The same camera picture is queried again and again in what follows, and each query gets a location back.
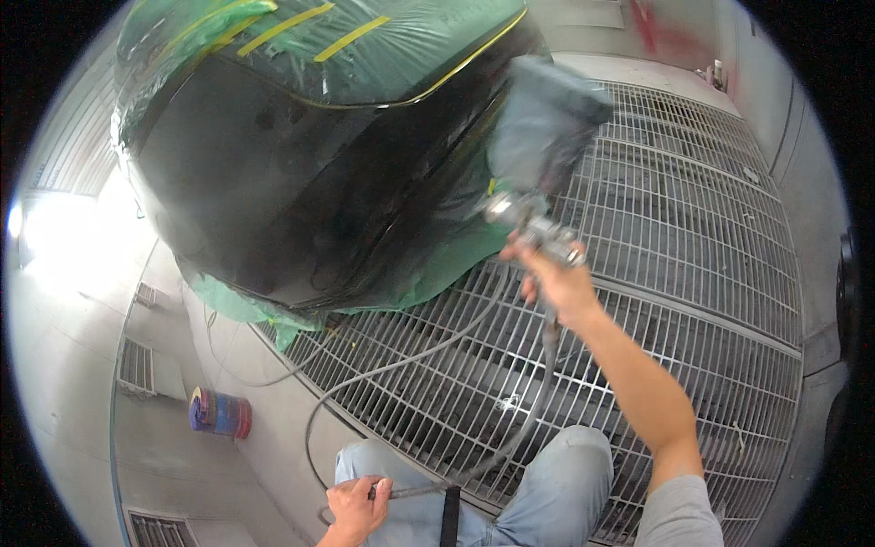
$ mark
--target jeans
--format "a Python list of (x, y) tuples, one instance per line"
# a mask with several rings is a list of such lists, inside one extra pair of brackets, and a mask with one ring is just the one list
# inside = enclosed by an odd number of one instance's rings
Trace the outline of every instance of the jeans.
[[(582, 425), (560, 431), (526, 467), (516, 495), (497, 518), (489, 519), (462, 501), (456, 545), (583, 545), (607, 503), (612, 462), (611, 446), (601, 431)], [(369, 474), (391, 478), (392, 488), (431, 483), (380, 440), (352, 443), (338, 453), (336, 482)], [(390, 500), (386, 521), (364, 544), (438, 545), (443, 513), (443, 492)]]

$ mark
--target black strap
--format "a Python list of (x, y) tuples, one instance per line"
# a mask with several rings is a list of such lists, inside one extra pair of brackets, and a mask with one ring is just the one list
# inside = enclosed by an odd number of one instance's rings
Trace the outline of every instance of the black strap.
[(459, 536), (459, 506), (461, 505), (462, 488), (449, 487), (444, 496), (444, 522), (440, 529), (440, 547), (456, 547)]

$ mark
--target paint spray gun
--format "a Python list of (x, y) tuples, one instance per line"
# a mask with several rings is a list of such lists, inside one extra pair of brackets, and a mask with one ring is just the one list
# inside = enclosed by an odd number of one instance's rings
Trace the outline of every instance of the paint spray gun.
[[(510, 187), (483, 203), (487, 222), (516, 229), (518, 242), (539, 250), (563, 268), (584, 265), (571, 244), (573, 230), (547, 214), (544, 194), (554, 193), (571, 175), (599, 125), (613, 115), (611, 96), (597, 83), (543, 57), (527, 55), (510, 63), (507, 102), (490, 143), (489, 164)], [(549, 308), (543, 329), (548, 363), (556, 363), (559, 324)]]

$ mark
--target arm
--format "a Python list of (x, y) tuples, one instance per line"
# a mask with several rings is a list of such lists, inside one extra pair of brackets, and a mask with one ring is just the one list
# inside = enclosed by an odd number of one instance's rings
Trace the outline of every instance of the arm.
[[(376, 493), (374, 499), (369, 500), (373, 485), (376, 485)], [(386, 520), (391, 493), (392, 480), (379, 475), (366, 475), (331, 487), (326, 495), (328, 507), (334, 513), (334, 524), (328, 527), (316, 547), (355, 547), (364, 542), (368, 534)]]
[[(579, 250), (583, 245), (576, 243)], [(704, 476), (696, 437), (696, 415), (683, 388), (605, 313), (586, 268), (564, 270), (532, 249), (511, 243), (503, 258), (515, 257), (538, 278), (544, 296), (556, 305), (559, 320), (589, 348), (611, 384), (629, 424), (653, 454), (648, 490), (680, 475)], [(532, 277), (523, 296), (534, 300)]]

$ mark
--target colorful bucket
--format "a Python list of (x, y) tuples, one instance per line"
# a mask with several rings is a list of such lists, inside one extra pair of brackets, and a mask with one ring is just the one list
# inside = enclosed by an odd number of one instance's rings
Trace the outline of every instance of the colorful bucket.
[(195, 388), (188, 404), (188, 419), (192, 431), (246, 438), (252, 429), (252, 406), (243, 397)]

